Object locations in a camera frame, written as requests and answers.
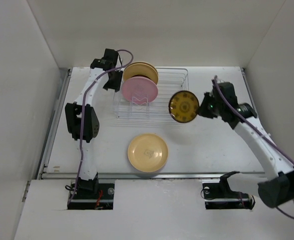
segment black mount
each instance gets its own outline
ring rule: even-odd
[[[257,113],[249,104],[238,104],[237,96],[232,83],[221,82],[218,84],[218,86],[227,101],[245,119],[249,117],[257,117]],[[200,116],[209,119],[221,116],[221,119],[228,123],[232,129],[234,129],[239,122],[242,122],[224,103],[215,86],[213,87],[212,92],[206,92],[204,96],[205,97],[198,110],[198,114]]]
[[[99,183],[98,175],[93,180],[78,179],[77,194],[68,204],[69,210],[112,210],[114,183]]]
[[[242,192],[232,191],[227,182],[227,178],[239,173],[233,171],[220,177],[219,182],[203,181],[203,195],[205,198],[205,207],[207,210],[212,209],[253,209],[255,206],[254,199]]]
[[[80,126],[82,106],[76,103],[67,103],[65,107],[68,132],[72,134],[74,140],[80,139]],[[99,132],[99,120],[96,112],[89,104],[85,106],[85,120],[83,129],[83,140],[87,143],[95,138]]]
[[[258,194],[264,204],[275,208],[294,199],[294,171],[278,173],[278,177],[258,183]]]
[[[99,68],[103,71],[113,69],[117,65],[119,53],[113,49],[105,49],[105,53],[101,59],[94,59],[90,65],[91,69]],[[113,89],[115,92],[120,90],[122,71],[112,71],[108,73],[109,80],[103,86],[105,90]]]

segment wire dish rack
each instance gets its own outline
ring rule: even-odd
[[[134,93],[131,102],[127,101],[122,96],[122,86],[120,91],[114,94],[113,110],[118,119],[140,123],[177,124],[169,114],[169,100],[176,92],[189,90],[188,70],[168,67],[157,67],[157,70],[158,96],[153,102],[148,102],[147,94],[141,92]]]

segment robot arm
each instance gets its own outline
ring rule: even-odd
[[[205,93],[198,114],[211,119],[221,116],[222,120],[227,122],[246,142],[266,175],[266,178],[260,178],[236,171],[230,172],[220,178],[219,188],[225,192],[241,192],[258,196],[270,208],[294,199],[294,165],[266,142],[264,138],[273,143],[252,107],[247,103],[238,104],[233,85],[222,82],[218,84],[218,87],[225,100],[262,135],[256,133],[247,122],[242,121],[229,109],[215,86],[212,92]]]
[[[102,88],[108,90],[113,89],[116,92],[120,90],[122,79],[122,71],[111,71],[104,74],[108,70],[112,70],[117,65],[118,52],[113,49],[106,49],[101,59],[94,59],[90,65],[90,74],[80,95],[73,103],[67,103],[65,107],[68,132],[72,134],[72,138],[76,140],[77,147],[80,141],[81,131],[81,115],[83,104],[84,107],[84,127],[83,127],[83,161],[79,172],[82,180],[93,180],[97,174],[97,169],[93,161],[92,144],[93,138],[98,135],[100,123],[95,112],[95,105],[99,99]]]

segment white table surface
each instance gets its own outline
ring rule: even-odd
[[[69,180],[33,180],[15,240],[294,240],[294,220],[256,199],[253,211],[205,210],[197,179],[117,180],[113,210],[66,210]],[[281,206],[294,215],[293,202]]]
[[[250,103],[239,67],[186,67],[189,89],[199,101],[212,90],[214,75],[234,84],[238,102]],[[89,68],[73,68],[64,104],[72,103],[89,76]],[[169,157],[161,173],[225,173],[230,171],[262,172],[262,167],[244,141],[221,119],[197,117],[187,124],[135,125],[123,123],[113,113],[113,91],[104,91],[95,109],[100,131],[92,148],[100,173],[139,173],[127,157],[130,141],[143,133],[161,136],[169,148]],[[68,133],[64,110],[61,114],[47,173],[76,173],[80,153],[78,144]]]

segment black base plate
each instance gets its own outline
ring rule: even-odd
[[[113,194],[108,193],[108,189],[115,189],[114,183],[100,183],[97,192],[78,190],[72,201],[68,205],[69,210],[112,210]],[[96,208],[96,202],[99,198],[99,192],[102,191],[100,204]]]
[[[225,191],[218,182],[204,182],[203,197],[205,207],[212,209],[252,209],[249,195],[236,191]]]

